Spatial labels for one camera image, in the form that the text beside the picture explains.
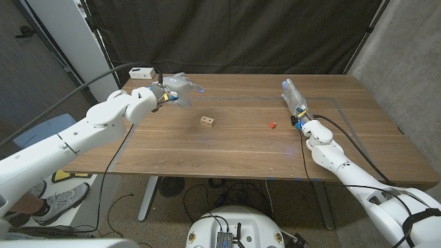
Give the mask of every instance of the table leg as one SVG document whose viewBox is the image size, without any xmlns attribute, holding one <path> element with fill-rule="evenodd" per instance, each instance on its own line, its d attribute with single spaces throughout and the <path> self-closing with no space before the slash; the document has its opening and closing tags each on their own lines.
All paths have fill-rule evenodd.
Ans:
<svg viewBox="0 0 441 248">
<path fill-rule="evenodd" d="M 325 227 L 329 231 L 334 230 L 334 220 L 332 218 L 331 207 L 329 205 L 328 196 L 326 195 L 325 183 L 324 182 L 313 182 L 314 191 L 316 192 L 318 205 L 320 206 L 320 211 L 322 213 L 323 221 L 325 222 Z"/>
<path fill-rule="evenodd" d="M 158 176 L 150 176 L 147 188 L 145 189 L 143 203 L 139 209 L 138 220 L 144 221 L 147 218 L 147 214 L 151 204 L 153 203 L 154 194 L 156 193 L 156 185 L 158 184 Z"/>
</svg>

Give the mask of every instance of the wooden cube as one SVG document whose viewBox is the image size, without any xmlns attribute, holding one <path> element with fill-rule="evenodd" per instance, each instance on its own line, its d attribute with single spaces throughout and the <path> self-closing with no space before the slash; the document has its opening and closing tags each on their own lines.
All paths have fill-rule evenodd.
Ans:
<svg viewBox="0 0 441 248">
<path fill-rule="evenodd" d="M 206 117 L 206 116 L 202 116 L 202 118 L 201 118 L 201 123 L 202 123 L 203 125 L 208 126 L 208 127 L 213 127 L 213 125 L 214 125 L 214 119 L 212 119 L 212 118 L 208 118 L 208 117 Z"/>
</svg>

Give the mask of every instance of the black curtain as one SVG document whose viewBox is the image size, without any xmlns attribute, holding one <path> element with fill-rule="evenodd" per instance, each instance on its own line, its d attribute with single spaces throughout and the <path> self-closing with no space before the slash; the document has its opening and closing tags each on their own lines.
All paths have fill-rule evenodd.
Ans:
<svg viewBox="0 0 441 248">
<path fill-rule="evenodd" d="M 144 61 L 164 73 L 251 74 L 341 74 L 380 4 L 88 1 L 114 65 Z"/>
</svg>

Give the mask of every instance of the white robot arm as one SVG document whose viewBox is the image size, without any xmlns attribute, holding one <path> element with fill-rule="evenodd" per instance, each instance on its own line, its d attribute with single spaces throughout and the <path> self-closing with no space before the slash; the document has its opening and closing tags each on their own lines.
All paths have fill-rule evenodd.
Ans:
<svg viewBox="0 0 441 248">
<path fill-rule="evenodd" d="M 78 155 L 121 138 L 126 132 L 123 118 L 137 124 L 166 101 L 189 106 L 187 94 L 191 90 L 203 91 L 183 73 L 164 78 L 162 84 L 135 89 L 131 95 L 118 90 L 106 102 L 91 107 L 78 123 L 3 159 L 0 161 L 0 217 L 32 186 Z"/>
<path fill-rule="evenodd" d="M 439 247 L 441 204 L 419 189 L 380 183 L 347 158 L 333 139 L 332 132 L 312 118 L 305 98 L 291 80 L 287 79 L 282 86 L 285 91 L 282 97 L 298 119 L 296 127 L 309 137 L 306 144 L 314 162 L 334 173 L 343 185 L 352 185 L 347 189 L 364 207 L 382 235 L 395 245 L 410 232 L 398 247 Z"/>
</svg>

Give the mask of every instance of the wooden table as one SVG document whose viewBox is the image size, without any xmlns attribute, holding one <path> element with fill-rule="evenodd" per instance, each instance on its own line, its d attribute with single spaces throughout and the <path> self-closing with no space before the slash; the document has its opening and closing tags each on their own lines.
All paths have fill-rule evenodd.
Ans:
<svg viewBox="0 0 441 248">
<path fill-rule="evenodd" d="M 391 181 L 430 186 L 439 181 L 438 173 L 353 76 L 188 77 L 205 88 L 203 93 L 192 92 L 193 107 L 165 105 L 131 131 L 122 149 L 123 139 L 89 151 L 64 170 L 103 173 L 113 163 L 113 174 L 307 180 L 299 131 L 291 126 L 291 114 L 280 96 L 281 83 L 290 78 L 307 99 L 310 111 L 343 127 Z M 124 89 L 131 92 L 150 84 L 130 79 Z M 202 125 L 202 116 L 214 118 L 214 127 Z M 351 160 L 381 179 L 338 129 L 320 121 L 334 133 Z M 276 122 L 276 128 L 269 128 L 270 122 Z M 304 148 L 309 177 L 337 181 L 331 172 L 315 164 L 311 152 Z"/>
</svg>

